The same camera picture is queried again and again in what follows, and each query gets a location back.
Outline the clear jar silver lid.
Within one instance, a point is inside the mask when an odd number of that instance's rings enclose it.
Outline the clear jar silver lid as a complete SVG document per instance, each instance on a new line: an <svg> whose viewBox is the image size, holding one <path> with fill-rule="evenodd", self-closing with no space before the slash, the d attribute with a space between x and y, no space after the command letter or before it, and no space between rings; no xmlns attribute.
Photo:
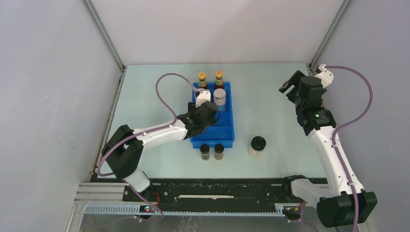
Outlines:
<svg viewBox="0 0 410 232"><path fill-rule="evenodd" d="M226 109L226 91L222 88L214 90L213 93L214 103L219 111L225 111Z"/></svg>

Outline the red sauce bottle yellow cap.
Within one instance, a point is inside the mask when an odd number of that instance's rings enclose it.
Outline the red sauce bottle yellow cap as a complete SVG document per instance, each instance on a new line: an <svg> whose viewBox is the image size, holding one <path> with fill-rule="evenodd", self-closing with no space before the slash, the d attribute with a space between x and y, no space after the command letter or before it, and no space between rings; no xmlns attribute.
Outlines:
<svg viewBox="0 0 410 232"><path fill-rule="evenodd" d="M223 72L216 71L215 73L216 79L214 83L214 89L224 89L224 80L223 80Z"/></svg>

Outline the white spice jar black lid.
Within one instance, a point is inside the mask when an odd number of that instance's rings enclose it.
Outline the white spice jar black lid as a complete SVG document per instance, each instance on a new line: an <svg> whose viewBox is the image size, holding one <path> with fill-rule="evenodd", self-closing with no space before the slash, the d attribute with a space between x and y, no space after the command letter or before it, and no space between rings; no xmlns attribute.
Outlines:
<svg viewBox="0 0 410 232"><path fill-rule="evenodd" d="M266 140L261 136L255 136L252 138L249 148L248 154L253 158L258 158L262 155L266 147Z"/></svg>

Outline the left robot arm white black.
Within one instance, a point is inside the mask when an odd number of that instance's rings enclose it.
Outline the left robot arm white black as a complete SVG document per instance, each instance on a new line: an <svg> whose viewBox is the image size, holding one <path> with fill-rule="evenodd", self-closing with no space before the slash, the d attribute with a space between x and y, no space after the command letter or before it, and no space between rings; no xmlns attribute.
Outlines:
<svg viewBox="0 0 410 232"><path fill-rule="evenodd" d="M205 101L173 121L146 130L120 126L102 150L97 174L100 177L114 175L127 183L139 200L148 201L153 188L145 172L138 167L142 153L168 142L195 137L215 125L218 119L216 104Z"/></svg>

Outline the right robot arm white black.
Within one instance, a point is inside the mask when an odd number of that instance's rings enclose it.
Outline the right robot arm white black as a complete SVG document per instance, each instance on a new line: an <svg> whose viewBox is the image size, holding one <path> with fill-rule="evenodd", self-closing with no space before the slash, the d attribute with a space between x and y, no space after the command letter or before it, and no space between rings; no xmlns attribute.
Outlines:
<svg viewBox="0 0 410 232"><path fill-rule="evenodd" d="M298 124L313 143L328 183L328 190L303 175L284 178L281 195L287 202L301 199L314 206L327 228L364 223L378 203L374 192L366 191L354 174L343 151L336 121L323 104L322 95L333 75L323 70L315 76L296 71L279 89L295 104Z"/></svg>

